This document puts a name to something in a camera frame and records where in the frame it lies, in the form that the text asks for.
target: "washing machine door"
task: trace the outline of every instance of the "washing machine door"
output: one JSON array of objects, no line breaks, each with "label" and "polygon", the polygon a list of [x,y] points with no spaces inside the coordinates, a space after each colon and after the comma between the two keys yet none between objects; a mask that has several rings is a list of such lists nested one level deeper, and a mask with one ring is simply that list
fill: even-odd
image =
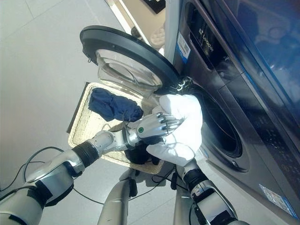
[{"label": "washing machine door", "polygon": [[179,83],[173,65],[143,41],[122,31],[89,26],[80,33],[83,53],[99,67],[106,85],[117,84],[143,97],[166,94]]}]

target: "washing machine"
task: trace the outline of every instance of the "washing machine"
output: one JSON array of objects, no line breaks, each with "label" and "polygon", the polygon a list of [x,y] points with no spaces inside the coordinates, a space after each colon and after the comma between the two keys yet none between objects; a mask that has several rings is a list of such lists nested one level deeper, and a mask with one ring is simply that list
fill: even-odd
[{"label": "washing machine", "polygon": [[184,0],[173,64],[112,28],[89,26],[80,39],[106,85],[153,101],[195,95],[209,163],[283,220],[298,223],[300,14],[296,1],[282,2]]}]

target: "white cloth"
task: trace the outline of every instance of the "white cloth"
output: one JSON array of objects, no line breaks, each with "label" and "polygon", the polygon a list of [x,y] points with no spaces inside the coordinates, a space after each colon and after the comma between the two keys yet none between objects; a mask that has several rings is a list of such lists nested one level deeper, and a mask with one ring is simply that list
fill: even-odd
[{"label": "white cloth", "polygon": [[152,113],[162,112],[184,119],[183,123],[166,136],[164,142],[149,145],[147,151],[168,162],[185,166],[198,151],[201,143],[202,111],[199,101],[192,95],[164,95]]}]

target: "brand logo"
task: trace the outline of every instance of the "brand logo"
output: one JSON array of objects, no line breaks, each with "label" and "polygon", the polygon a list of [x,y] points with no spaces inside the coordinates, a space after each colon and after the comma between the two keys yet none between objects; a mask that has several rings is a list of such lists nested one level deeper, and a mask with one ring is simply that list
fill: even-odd
[{"label": "brand logo", "polygon": [[211,43],[209,42],[208,38],[206,36],[204,36],[204,31],[202,29],[199,30],[200,35],[202,35],[204,42],[206,43],[206,45],[208,46],[208,48],[210,49],[211,52],[214,51]]}]

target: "black cloth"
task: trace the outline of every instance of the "black cloth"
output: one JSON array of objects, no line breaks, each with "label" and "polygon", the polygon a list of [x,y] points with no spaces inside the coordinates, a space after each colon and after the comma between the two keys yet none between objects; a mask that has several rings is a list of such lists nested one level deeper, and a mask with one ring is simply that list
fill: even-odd
[{"label": "black cloth", "polygon": [[95,88],[92,91],[89,109],[106,121],[113,119],[135,122],[143,116],[143,110],[133,100],[123,96],[117,96],[103,88]]}]

